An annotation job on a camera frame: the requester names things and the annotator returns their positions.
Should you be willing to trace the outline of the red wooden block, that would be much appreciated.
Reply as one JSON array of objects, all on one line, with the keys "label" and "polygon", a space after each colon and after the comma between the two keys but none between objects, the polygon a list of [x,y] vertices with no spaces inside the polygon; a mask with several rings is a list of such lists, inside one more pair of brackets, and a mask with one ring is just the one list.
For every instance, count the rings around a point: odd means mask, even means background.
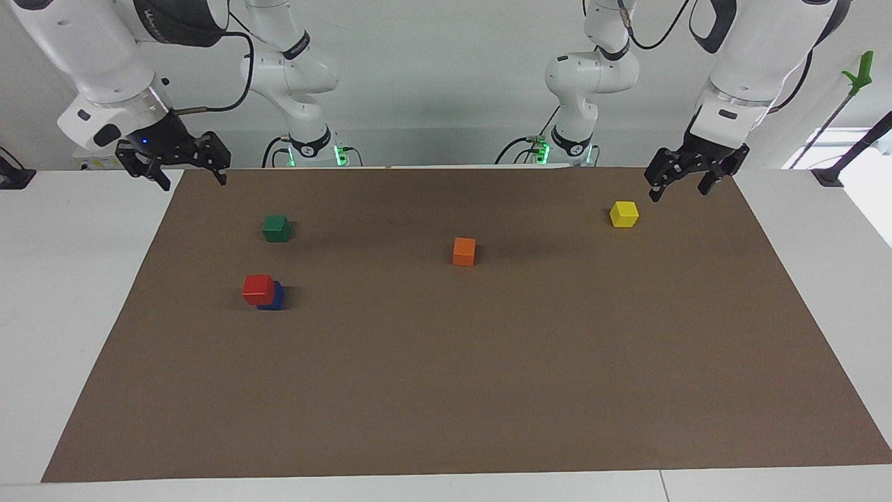
[{"label": "red wooden block", "polygon": [[251,306],[272,305],[276,299],[276,282],[268,274],[248,274],[243,279],[241,295]]}]

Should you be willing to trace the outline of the black table clamp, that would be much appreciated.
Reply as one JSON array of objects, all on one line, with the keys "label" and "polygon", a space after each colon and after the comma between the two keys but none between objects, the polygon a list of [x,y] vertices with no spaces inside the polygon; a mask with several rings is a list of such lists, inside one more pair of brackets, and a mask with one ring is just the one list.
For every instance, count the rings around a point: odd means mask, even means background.
[{"label": "black table clamp", "polygon": [[24,190],[36,175],[6,147],[0,146],[0,190]]}]

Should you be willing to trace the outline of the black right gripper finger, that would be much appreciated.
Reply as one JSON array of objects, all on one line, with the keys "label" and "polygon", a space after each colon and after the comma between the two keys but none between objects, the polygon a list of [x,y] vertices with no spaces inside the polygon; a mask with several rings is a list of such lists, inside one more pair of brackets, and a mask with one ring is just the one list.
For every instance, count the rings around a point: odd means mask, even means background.
[{"label": "black right gripper finger", "polygon": [[115,156],[131,177],[146,178],[165,192],[170,191],[170,180],[162,171],[162,166],[171,165],[172,152],[165,143],[150,137],[120,139],[115,147]]},{"label": "black right gripper finger", "polygon": [[213,131],[207,131],[192,140],[189,163],[210,171],[219,185],[227,184],[226,169],[231,165],[231,153]]}]

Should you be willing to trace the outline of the brown paper mat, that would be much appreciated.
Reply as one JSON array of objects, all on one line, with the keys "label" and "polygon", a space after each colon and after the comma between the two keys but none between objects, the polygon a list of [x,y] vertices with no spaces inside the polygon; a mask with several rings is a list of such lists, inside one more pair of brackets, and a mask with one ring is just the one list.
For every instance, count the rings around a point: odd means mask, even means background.
[{"label": "brown paper mat", "polygon": [[697,184],[191,169],[43,482],[892,463],[738,185]]}]

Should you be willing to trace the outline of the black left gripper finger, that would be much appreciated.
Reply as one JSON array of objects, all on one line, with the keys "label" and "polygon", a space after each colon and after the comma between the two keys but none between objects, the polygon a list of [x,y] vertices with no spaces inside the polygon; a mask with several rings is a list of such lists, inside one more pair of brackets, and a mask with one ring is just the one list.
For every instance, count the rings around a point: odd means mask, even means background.
[{"label": "black left gripper finger", "polygon": [[678,154],[661,147],[651,159],[644,171],[644,178],[649,184],[649,198],[657,203],[673,182],[678,181]]},{"label": "black left gripper finger", "polygon": [[722,181],[727,176],[735,175],[749,152],[749,145],[743,143],[742,146],[727,156],[702,155],[700,163],[703,163],[705,166],[705,175],[701,178],[700,184],[698,184],[700,194],[707,196],[719,181]]}]

